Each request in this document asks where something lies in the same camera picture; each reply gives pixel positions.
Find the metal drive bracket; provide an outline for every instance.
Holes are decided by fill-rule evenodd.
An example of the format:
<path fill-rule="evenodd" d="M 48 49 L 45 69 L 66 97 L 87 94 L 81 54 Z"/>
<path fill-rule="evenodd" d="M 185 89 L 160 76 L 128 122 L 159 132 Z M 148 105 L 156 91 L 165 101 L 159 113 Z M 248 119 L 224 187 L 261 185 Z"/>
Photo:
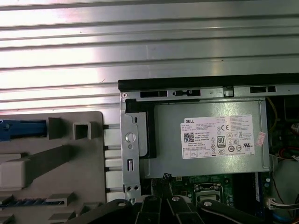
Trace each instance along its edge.
<path fill-rule="evenodd" d="M 121 102 L 121 159 L 125 198 L 133 201 L 141 196 L 139 172 L 138 117 L 126 113 L 125 102 Z"/>

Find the qr code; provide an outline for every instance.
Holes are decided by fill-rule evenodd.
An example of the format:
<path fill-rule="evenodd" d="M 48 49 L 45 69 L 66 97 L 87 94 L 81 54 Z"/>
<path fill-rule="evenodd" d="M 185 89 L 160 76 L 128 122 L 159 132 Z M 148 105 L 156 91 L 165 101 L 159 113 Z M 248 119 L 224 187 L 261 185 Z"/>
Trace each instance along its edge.
<path fill-rule="evenodd" d="M 184 133 L 185 142 L 194 142 L 194 133 Z"/>

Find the white connector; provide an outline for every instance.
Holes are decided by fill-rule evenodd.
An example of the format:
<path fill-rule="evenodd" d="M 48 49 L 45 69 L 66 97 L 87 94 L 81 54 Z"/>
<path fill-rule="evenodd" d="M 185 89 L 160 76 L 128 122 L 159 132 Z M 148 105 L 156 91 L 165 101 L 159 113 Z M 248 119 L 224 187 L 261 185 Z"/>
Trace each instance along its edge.
<path fill-rule="evenodd" d="M 275 207 L 272 206 L 272 202 L 275 202 L 275 198 L 267 198 L 266 205 L 269 210 L 276 209 Z"/>

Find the sticker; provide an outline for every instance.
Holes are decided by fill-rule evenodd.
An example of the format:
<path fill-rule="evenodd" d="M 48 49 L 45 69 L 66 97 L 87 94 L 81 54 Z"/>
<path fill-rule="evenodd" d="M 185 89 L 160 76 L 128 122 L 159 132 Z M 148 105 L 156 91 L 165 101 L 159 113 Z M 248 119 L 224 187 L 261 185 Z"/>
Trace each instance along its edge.
<path fill-rule="evenodd" d="M 260 190 L 258 187 L 258 173 L 255 173 L 255 181 L 256 181 L 256 200 L 260 202 Z"/>
<path fill-rule="evenodd" d="M 265 137 L 266 137 L 266 133 L 259 132 L 257 140 L 256 140 L 256 145 L 257 146 L 262 146 L 263 145 L 263 141 L 265 140 Z"/>
<path fill-rule="evenodd" d="M 292 157 L 299 162 L 299 156 L 292 155 Z"/>
<path fill-rule="evenodd" d="M 183 159 L 252 155 L 252 116 L 185 118 L 181 141 Z"/>

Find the blue latch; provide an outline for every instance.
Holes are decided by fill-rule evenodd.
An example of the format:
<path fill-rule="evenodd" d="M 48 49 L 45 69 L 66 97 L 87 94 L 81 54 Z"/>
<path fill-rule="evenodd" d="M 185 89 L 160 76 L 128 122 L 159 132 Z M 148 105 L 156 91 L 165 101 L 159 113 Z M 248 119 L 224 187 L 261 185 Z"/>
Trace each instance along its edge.
<path fill-rule="evenodd" d="M 47 122 L 45 120 L 1 120 L 0 141 L 9 141 L 22 137 L 47 136 Z"/>

